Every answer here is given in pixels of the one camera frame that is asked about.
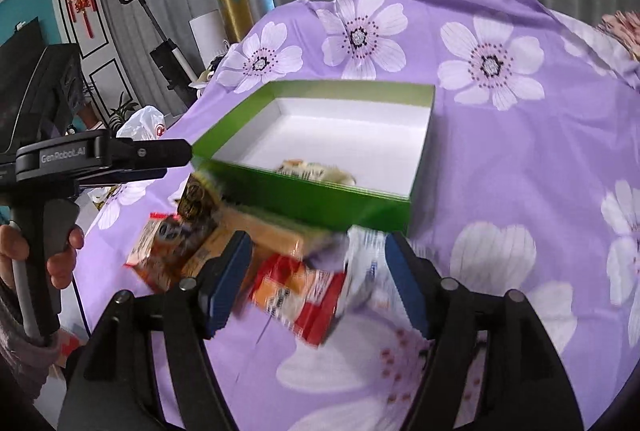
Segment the person grey sleeve forearm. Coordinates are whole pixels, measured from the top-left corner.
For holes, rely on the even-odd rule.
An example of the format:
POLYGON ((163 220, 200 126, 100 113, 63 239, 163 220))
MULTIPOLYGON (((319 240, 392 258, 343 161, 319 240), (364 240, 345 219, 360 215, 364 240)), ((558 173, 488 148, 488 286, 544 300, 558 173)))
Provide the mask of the person grey sleeve forearm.
POLYGON ((16 294, 1 283, 1 356, 24 399, 34 403, 47 381, 49 368, 60 356, 60 336, 55 333, 42 342, 30 339, 18 316, 20 307, 16 294))

